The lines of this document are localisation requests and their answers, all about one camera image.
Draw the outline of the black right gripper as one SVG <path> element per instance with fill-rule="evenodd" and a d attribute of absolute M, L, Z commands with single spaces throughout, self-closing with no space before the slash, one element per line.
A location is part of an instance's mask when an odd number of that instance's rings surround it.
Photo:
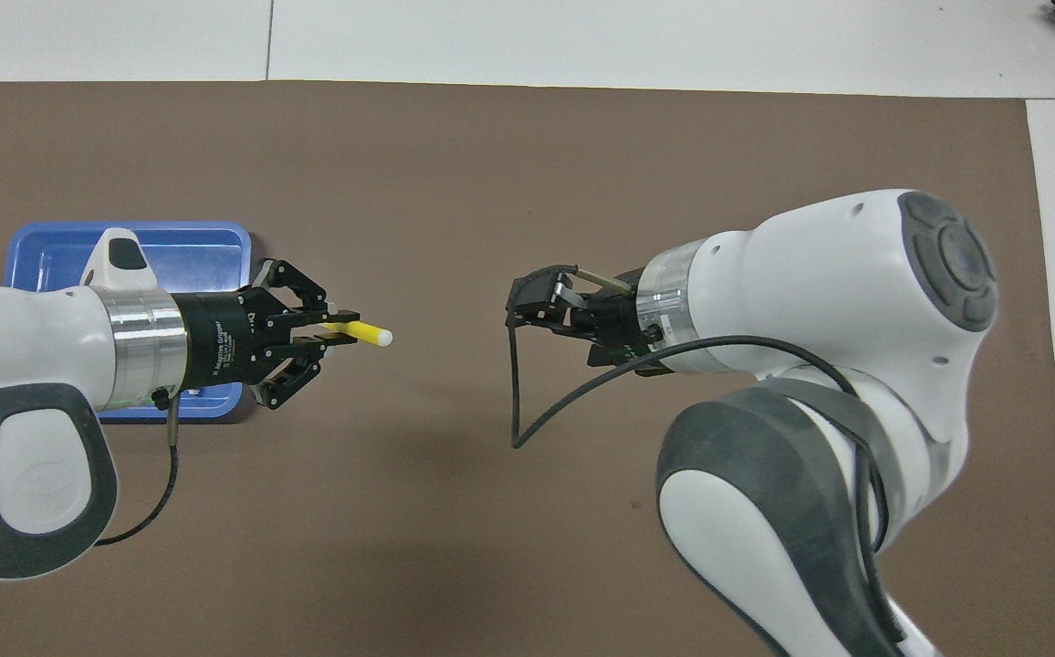
<path fill-rule="evenodd" d="M 583 296 L 572 278 L 577 269 L 539 269 L 512 282 L 509 329 L 538 326 L 556 334 L 593 334 L 586 365 L 616 367 L 653 352 L 637 317 L 636 292 L 624 294 L 602 287 Z"/>

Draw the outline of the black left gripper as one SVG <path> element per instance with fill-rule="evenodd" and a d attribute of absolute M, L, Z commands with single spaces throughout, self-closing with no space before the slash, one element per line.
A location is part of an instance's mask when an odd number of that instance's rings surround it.
<path fill-rule="evenodd" d="M 298 307 L 286 307 L 268 294 L 273 288 L 293 292 Z M 183 388 L 200 390 L 233 382 L 254 384 L 256 403 L 277 409 L 320 374 L 324 358 L 339 346 L 354 344 L 354 339 L 343 333 L 324 333 L 267 346 L 267 329 L 299 329 L 357 320 L 360 313 L 335 311 L 324 287 L 296 266 L 286 259 L 261 259 L 258 287 L 183 295 L 183 324 L 188 333 Z"/>

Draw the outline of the yellow marker pen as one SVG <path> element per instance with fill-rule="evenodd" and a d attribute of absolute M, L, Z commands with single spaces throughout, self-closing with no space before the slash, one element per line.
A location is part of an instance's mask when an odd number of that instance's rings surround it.
<path fill-rule="evenodd" d="M 394 333 L 389 329 L 381 326 L 364 323 L 364 321 L 353 320 L 344 323 L 322 323 L 324 329 L 328 329 L 335 334 L 356 339 L 357 341 L 368 342 L 377 348 L 387 348 L 394 343 Z"/>

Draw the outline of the blue plastic tray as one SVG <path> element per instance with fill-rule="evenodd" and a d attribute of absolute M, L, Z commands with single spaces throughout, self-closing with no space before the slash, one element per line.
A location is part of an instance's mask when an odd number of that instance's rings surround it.
<path fill-rule="evenodd" d="M 244 227 L 223 221 L 121 223 L 143 250 L 153 274 L 172 294 L 233 291 L 251 279 L 252 241 Z M 110 223 L 33 223 L 11 238 L 3 284 L 31 292 L 77 286 L 94 246 Z M 183 394 L 188 422 L 235 417 L 244 388 L 214 384 Z"/>

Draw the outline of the brown table mat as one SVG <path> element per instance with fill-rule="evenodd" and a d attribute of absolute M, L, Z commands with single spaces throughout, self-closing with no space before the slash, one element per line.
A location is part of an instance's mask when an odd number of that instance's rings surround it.
<path fill-rule="evenodd" d="M 0 657 L 768 657 L 682 564 L 655 461 L 743 375 L 624 376 L 509 441 L 504 303 L 800 205 L 956 205 L 998 323 L 950 489 L 883 553 L 947 657 L 1055 657 L 1055 363 L 1023 100 L 328 82 L 0 84 L 0 284 L 40 221 L 239 223 L 394 331 L 183 429 L 159 520 L 0 586 Z"/>

